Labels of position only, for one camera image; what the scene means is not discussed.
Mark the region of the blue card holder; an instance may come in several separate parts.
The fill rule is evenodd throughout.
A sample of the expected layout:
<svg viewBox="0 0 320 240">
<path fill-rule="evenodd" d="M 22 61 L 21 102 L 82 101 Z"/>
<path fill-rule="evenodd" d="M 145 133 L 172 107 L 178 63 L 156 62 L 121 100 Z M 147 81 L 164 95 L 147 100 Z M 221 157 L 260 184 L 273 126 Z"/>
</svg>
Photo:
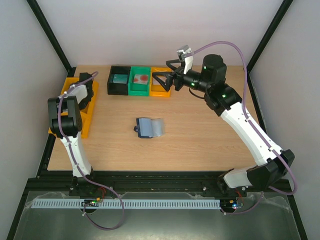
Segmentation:
<svg viewBox="0 0 320 240">
<path fill-rule="evenodd" d="M 136 126 L 133 130 L 141 139 L 152 139 L 165 134 L 165 124 L 162 118 L 136 118 Z"/>
</svg>

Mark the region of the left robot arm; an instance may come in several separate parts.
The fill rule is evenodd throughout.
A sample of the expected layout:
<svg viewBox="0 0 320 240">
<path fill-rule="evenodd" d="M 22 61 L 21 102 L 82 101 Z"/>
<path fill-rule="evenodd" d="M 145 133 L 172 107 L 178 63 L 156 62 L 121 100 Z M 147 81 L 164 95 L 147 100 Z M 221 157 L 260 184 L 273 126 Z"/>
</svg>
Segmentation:
<svg viewBox="0 0 320 240">
<path fill-rule="evenodd" d="M 94 78 L 98 74 L 81 72 L 79 77 L 67 78 L 60 95 L 47 100 L 49 131 L 64 145 L 75 178 L 85 178 L 93 172 L 82 134 L 88 135 L 95 101 Z"/>
</svg>

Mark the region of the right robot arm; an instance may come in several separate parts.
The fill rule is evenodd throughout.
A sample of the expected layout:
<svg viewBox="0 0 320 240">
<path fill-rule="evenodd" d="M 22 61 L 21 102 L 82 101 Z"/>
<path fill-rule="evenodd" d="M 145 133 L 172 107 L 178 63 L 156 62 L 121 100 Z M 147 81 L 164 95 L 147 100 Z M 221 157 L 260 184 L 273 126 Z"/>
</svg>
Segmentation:
<svg viewBox="0 0 320 240">
<path fill-rule="evenodd" d="M 170 71 L 152 74 L 164 90 L 169 91 L 174 86 L 179 91 L 186 86 L 203 92 L 207 106 L 233 128 L 253 156 L 255 166 L 231 169 L 220 177 L 218 191 L 222 195 L 229 196 L 238 187 L 264 191 L 288 172 L 295 155 L 271 140 L 250 115 L 244 98 L 226 84 L 227 66 L 221 56 L 206 55 L 201 72 L 192 70 L 189 57 L 168 60 L 166 65 Z"/>
</svg>

